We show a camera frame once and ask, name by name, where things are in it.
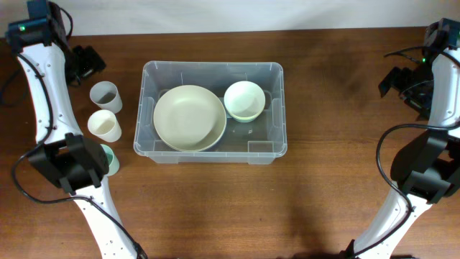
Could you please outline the grey plastic cup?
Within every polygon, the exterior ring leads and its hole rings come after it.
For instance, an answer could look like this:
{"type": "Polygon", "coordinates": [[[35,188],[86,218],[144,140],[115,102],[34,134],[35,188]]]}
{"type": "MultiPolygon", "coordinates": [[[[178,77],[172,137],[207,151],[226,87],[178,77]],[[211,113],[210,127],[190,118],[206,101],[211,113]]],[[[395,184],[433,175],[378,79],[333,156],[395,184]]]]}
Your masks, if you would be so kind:
{"type": "Polygon", "coordinates": [[[123,103],[118,88],[110,81],[101,81],[90,90],[90,99],[101,109],[106,109],[114,114],[121,111],[123,103]]]}

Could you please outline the cream plastic cup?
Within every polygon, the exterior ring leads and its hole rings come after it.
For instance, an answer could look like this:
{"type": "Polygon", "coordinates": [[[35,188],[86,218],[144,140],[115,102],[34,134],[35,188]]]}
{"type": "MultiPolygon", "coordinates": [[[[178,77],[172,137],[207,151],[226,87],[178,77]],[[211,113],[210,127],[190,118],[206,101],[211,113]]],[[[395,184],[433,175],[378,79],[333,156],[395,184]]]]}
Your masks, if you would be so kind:
{"type": "Polygon", "coordinates": [[[94,112],[88,119],[88,130],[105,142],[116,142],[121,138],[121,127],[116,115],[106,109],[94,112]]]}

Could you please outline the mint green plastic cup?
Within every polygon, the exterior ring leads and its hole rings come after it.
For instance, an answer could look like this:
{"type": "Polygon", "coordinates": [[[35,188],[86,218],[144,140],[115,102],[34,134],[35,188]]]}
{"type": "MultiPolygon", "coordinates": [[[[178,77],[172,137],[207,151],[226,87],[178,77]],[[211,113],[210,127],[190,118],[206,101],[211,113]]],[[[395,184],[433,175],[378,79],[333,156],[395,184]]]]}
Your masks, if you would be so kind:
{"type": "Polygon", "coordinates": [[[119,171],[119,160],[115,156],[114,151],[108,145],[101,144],[101,147],[103,148],[109,163],[109,172],[107,173],[107,176],[112,176],[119,171]]]}

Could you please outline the cream plate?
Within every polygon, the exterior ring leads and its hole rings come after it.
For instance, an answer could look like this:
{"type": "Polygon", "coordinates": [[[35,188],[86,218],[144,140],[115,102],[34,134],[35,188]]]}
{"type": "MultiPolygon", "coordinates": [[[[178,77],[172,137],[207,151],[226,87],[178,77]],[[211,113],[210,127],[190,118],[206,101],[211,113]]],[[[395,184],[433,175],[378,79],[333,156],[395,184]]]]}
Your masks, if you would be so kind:
{"type": "Polygon", "coordinates": [[[174,150],[199,152],[217,144],[227,125],[226,110],[208,89],[183,85],[163,94],[153,111],[155,130],[174,150]]]}

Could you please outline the mint green small bowl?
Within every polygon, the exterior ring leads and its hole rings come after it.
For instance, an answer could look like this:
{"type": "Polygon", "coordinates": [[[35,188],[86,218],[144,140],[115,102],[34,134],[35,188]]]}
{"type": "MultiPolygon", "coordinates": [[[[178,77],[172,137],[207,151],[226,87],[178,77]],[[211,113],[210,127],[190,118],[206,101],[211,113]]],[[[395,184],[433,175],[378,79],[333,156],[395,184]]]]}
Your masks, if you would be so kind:
{"type": "Polygon", "coordinates": [[[254,121],[259,115],[253,116],[253,117],[237,117],[237,116],[232,116],[232,118],[238,122],[241,123],[248,123],[254,121]]]}

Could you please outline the white small bowl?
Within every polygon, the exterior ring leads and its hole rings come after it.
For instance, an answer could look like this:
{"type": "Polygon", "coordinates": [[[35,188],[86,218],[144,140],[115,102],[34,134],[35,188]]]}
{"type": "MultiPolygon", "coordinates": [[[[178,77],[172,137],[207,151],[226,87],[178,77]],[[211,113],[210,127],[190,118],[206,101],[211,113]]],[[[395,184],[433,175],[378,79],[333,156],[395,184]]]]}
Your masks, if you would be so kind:
{"type": "Polygon", "coordinates": [[[230,85],[224,94],[224,106],[228,114],[237,117],[260,115],[266,104],[262,88],[251,81],[238,81],[230,85]]]}

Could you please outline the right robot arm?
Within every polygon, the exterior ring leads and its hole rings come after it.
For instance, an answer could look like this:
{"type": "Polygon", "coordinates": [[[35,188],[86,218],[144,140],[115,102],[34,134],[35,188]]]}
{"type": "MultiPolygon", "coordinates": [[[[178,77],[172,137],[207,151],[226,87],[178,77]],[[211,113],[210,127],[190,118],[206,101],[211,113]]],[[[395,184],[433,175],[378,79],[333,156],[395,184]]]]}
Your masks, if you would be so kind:
{"type": "Polygon", "coordinates": [[[395,89],[427,124],[395,156],[390,174],[377,169],[390,191],[370,226],[341,258],[392,258],[420,215],[459,190],[459,22],[443,18],[428,26],[417,68],[394,67],[379,84],[381,96],[395,89]]]}

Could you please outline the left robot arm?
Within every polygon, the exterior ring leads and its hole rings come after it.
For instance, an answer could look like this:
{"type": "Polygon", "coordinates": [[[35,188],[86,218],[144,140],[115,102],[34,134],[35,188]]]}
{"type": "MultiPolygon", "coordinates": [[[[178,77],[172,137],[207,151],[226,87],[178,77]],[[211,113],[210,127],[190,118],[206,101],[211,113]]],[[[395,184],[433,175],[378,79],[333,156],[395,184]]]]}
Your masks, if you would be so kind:
{"type": "Polygon", "coordinates": [[[146,258],[124,228],[109,191],[109,160],[102,146],[84,137],[68,87],[102,71],[91,47],[70,47],[63,8],[48,0],[28,1],[28,19],[9,24],[6,41],[27,78],[36,119],[36,145],[20,157],[67,197],[86,218],[103,258],[146,258]]]}

